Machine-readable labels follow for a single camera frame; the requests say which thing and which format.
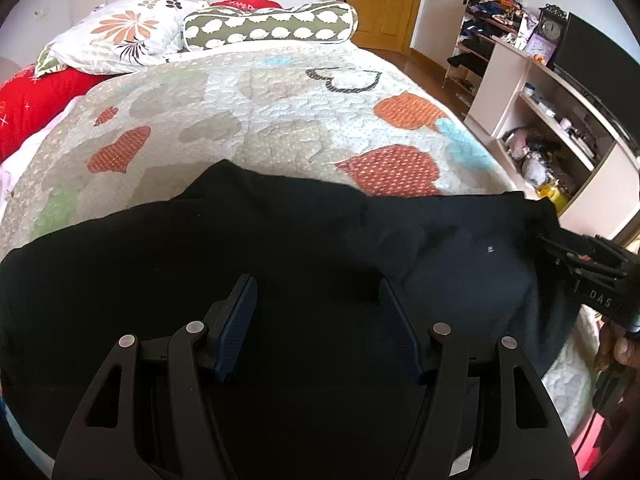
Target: tv stand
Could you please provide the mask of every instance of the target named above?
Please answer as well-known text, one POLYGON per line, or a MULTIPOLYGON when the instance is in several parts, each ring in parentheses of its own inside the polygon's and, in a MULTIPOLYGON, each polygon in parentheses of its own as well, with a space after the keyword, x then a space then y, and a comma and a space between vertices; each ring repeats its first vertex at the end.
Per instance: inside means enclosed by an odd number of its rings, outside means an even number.
POLYGON ((517 127, 536 126, 550 140, 562 143, 562 159, 577 191, 559 213, 563 228, 578 234, 615 237, 640 210, 640 160, 636 147, 614 123, 562 76, 533 61, 526 52, 494 37, 495 49, 465 125, 487 147, 527 197, 533 187, 506 154, 504 138, 517 127), (554 109, 584 117, 598 138, 600 157, 590 158, 558 122, 527 96, 530 83, 554 109))

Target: human hand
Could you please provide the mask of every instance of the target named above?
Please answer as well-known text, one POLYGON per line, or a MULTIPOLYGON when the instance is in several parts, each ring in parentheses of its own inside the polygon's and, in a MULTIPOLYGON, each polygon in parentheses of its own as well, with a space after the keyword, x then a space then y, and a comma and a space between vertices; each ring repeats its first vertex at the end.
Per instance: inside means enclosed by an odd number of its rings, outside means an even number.
POLYGON ((596 354, 596 370, 606 370, 616 360, 621 365, 640 370, 640 341, 629 341, 625 330, 607 321, 600 329, 600 348, 596 354))

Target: orange flower print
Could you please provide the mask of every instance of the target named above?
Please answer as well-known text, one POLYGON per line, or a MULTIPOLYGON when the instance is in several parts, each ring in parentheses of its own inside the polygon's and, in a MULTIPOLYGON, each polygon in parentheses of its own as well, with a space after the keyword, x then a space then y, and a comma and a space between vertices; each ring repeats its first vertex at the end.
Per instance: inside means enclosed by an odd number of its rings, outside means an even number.
POLYGON ((155 30, 154 25, 159 23, 156 20, 140 22, 140 13, 136 14, 132 10, 126 10, 124 14, 113 14, 111 17, 113 18, 112 20, 102 20, 100 22, 102 26, 94 28, 91 34, 106 32, 105 40, 115 34, 113 43, 122 43, 123 40, 130 43, 136 40, 136 34, 140 34, 145 39, 150 38, 151 32, 149 32, 149 29, 155 30))

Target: wooden floor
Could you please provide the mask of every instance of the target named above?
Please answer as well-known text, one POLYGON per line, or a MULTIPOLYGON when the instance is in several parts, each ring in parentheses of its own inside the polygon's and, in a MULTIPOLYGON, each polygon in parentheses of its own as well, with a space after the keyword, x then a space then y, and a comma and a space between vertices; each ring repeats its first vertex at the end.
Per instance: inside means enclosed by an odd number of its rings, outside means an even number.
POLYGON ((418 57, 400 54, 399 52, 392 52, 390 50, 368 50, 398 67, 420 88, 455 113, 460 120, 464 119, 463 112, 468 111, 468 108, 456 97, 456 89, 450 89, 448 85, 444 89, 442 88, 445 75, 445 70, 442 67, 436 66, 435 63, 432 65, 432 63, 425 62, 418 57))

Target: black screen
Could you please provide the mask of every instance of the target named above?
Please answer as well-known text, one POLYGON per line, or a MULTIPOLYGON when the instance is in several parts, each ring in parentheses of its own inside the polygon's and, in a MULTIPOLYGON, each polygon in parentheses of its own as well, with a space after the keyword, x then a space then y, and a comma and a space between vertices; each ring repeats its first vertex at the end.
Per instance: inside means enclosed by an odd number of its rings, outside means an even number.
POLYGON ((635 59, 595 27, 570 14, 554 64, 602 102, 640 144, 640 64, 635 59))

